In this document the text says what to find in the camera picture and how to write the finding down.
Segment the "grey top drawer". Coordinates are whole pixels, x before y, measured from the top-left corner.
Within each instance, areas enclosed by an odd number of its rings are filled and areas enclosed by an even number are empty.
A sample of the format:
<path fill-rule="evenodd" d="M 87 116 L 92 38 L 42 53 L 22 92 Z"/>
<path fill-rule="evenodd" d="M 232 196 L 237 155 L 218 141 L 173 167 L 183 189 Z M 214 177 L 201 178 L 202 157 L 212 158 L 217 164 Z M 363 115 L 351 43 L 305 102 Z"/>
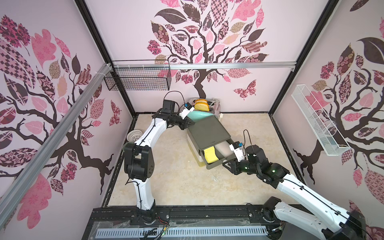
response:
<path fill-rule="evenodd" d="M 234 143 L 234 141 L 232 139 L 227 140 L 227 142 L 229 144 L 233 144 Z M 223 158 L 223 156 L 216 150 L 216 155 L 219 158 L 219 160 L 217 162 L 215 162 L 215 163 L 208 164 L 206 162 L 206 159 L 205 159 L 205 156 L 204 156 L 204 151 L 201 151 L 201 150 L 197 149 L 194 144 L 192 144 L 190 146 L 190 149 L 193 152 L 194 158 L 197 161 L 198 165 L 200 167 L 206 167 L 208 170 L 213 169 L 213 168 L 218 167 L 218 166 L 221 166 L 224 162 L 227 162 L 229 160 L 236 159 L 236 156 L 235 156 L 234 153 L 232 155 L 226 157 L 226 158 Z"/>

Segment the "yellow green sponge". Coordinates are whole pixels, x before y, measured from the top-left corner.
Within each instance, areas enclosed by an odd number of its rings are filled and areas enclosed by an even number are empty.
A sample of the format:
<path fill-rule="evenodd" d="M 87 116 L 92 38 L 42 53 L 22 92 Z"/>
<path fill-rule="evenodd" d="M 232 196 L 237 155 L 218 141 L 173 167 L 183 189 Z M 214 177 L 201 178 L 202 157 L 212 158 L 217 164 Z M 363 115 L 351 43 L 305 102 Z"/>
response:
<path fill-rule="evenodd" d="M 216 150 L 215 150 L 214 146 L 205 149 L 204 150 L 204 156 L 205 156 L 206 162 L 208 164 L 215 163 L 219 160 L 219 158 L 216 155 Z"/>

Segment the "three-drawer storage cabinet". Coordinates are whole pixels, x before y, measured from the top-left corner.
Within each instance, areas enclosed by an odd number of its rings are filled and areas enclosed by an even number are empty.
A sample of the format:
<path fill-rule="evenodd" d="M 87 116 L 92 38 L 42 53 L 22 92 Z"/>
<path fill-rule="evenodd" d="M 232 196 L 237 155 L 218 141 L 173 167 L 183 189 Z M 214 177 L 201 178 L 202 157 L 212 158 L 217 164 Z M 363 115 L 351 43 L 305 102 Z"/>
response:
<path fill-rule="evenodd" d="M 214 116 L 204 118 L 187 129 L 189 147 L 194 144 L 201 151 L 229 139 L 230 133 Z"/>

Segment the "pink sponge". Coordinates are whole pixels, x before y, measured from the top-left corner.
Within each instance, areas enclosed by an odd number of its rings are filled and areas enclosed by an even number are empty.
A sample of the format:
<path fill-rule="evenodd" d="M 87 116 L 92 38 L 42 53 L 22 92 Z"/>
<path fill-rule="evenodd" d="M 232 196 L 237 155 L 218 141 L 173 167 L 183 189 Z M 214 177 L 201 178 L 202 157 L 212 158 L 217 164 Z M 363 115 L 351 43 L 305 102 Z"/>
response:
<path fill-rule="evenodd" d="M 230 144 L 227 141 L 221 142 L 214 146 L 215 150 L 217 150 L 223 158 L 226 158 L 232 155 L 234 152 L 230 149 Z"/>

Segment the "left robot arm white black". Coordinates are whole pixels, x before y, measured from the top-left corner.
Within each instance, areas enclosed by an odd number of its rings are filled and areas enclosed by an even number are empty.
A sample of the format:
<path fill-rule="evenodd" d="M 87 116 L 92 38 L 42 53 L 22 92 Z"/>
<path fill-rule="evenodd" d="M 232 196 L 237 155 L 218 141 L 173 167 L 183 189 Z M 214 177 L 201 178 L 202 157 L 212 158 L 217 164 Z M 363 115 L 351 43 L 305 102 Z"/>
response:
<path fill-rule="evenodd" d="M 150 181 L 155 170 L 152 147 L 168 128 L 178 126 L 181 130 L 185 130 L 194 124 L 188 117 L 194 107 L 190 103 L 185 103 L 175 112 L 176 104 L 175 101 L 163 100 L 163 107 L 152 115 L 151 124 L 143 135 L 135 142 L 123 146 L 124 171 L 129 177 L 127 182 L 135 186 L 137 215 L 151 223 L 158 219 Z"/>

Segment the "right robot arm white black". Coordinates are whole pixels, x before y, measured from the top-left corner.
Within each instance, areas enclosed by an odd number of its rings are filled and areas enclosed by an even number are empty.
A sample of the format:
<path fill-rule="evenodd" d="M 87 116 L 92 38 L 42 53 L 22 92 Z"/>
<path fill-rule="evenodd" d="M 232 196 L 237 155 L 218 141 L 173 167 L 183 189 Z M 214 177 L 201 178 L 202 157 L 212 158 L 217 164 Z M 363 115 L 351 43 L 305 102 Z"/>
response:
<path fill-rule="evenodd" d="M 236 157 L 224 162 L 223 166 L 232 174 L 256 175 L 262 182 L 289 195 L 306 209 L 302 211 L 276 197 L 270 197 L 262 208 L 265 221 L 290 223 L 320 240 L 365 240 L 370 236 L 366 219 L 360 212 L 347 211 L 322 197 L 282 165 L 269 162 L 259 146 L 245 148 L 242 143 L 235 142 L 229 148 Z"/>

